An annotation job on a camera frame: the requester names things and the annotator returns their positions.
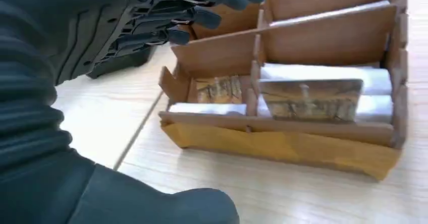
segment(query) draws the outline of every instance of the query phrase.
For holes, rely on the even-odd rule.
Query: yellow cardboard panel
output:
[[[246,133],[225,128],[175,123],[163,126],[182,148],[203,148],[293,163],[333,166],[384,179],[401,151],[363,142],[295,132]]]

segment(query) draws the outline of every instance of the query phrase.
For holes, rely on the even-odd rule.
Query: cardboard organizer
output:
[[[292,20],[382,0],[266,0],[237,12],[223,6],[216,30],[197,25],[187,46],[173,46],[173,74],[159,85],[175,102],[190,102],[194,78],[240,75],[246,116],[162,111],[162,129],[181,148],[247,155],[365,173],[382,180],[396,164],[407,133],[407,0],[390,5]],[[275,121],[256,116],[260,67],[265,62],[351,65],[381,61],[393,84],[391,124]]]

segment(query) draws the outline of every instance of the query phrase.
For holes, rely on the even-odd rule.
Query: light wooden table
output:
[[[73,136],[72,147],[107,167],[117,168],[129,143],[159,98],[162,66],[173,70],[176,58],[168,44],[151,61],[96,80],[80,76],[57,87],[54,108],[64,112],[61,128]]]
[[[156,86],[159,70],[154,68],[174,64],[167,48],[147,68],[105,81],[80,79],[73,87],[60,87],[56,106],[65,110],[63,127],[74,134],[73,146],[82,154],[112,166],[121,160],[117,151],[126,149],[131,141],[119,171],[168,193],[200,187],[221,189],[234,200],[242,223],[425,223],[428,0],[409,0],[409,14],[409,137],[399,163],[380,183],[358,174],[181,150],[159,128],[157,112],[165,109],[167,98],[163,95],[155,103],[160,89]],[[141,131],[133,139],[139,127]],[[86,131],[93,131],[93,136],[88,139]]]

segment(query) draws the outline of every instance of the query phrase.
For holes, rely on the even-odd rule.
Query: wooden surface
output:
[[[402,157],[384,181],[247,157],[183,151],[159,128],[156,112],[165,109],[165,96],[145,122],[119,171],[168,193],[219,188],[236,203],[241,223],[428,222],[427,14],[428,0],[409,0],[410,129]],[[160,66],[173,61],[166,50],[146,69],[118,73],[98,82],[78,79],[59,87],[56,107],[65,111],[63,127],[73,133],[73,146],[104,164],[117,159],[115,151],[132,138],[131,130],[138,129],[159,93]]]
[[[54,108],[64,112],[61,128],[73,136],[72,147],[85,157],[114,167],[157,100],[162,66],[172,70],[176,59],[168,45],[151,61],[96,80],[86,76],[57,87]]]

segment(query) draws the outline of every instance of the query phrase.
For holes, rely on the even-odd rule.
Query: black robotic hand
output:
[[[221,191],[165,194],[80,156],[59,128],[62,112],[50,106],[55,85],[98,62],[166,41],[185,44],[179,24],[218,26],[203,7],[261,1],[0,0],[2,223],[238,223]]]
[[[127,0],[127,4],[122,8],[123,11],[117,10],[114,16],[107,16],[100,12],[95,25],[78,22],[77,31],[72,31],[72,33],[79,34],[79,31],[90,26],[92,27],[92,34],[86,36],[91,42],[88,43],[83,54],[78,50],[69,52],[70,56],[63,62],[64,66],[59,72],[60,75],[56,84],[88,73],[97,64],[115,57],[145,50],[153,45],[161,45],[167,41],[175,44],[186,44],[190,35],[178,30],[177,25],[197,23],[209,29],[217,28],[221,22],[221,17],[204,9],[204,7],[225,4],[233,9],[243,10],[248,3],[260,3],[262,1]]]

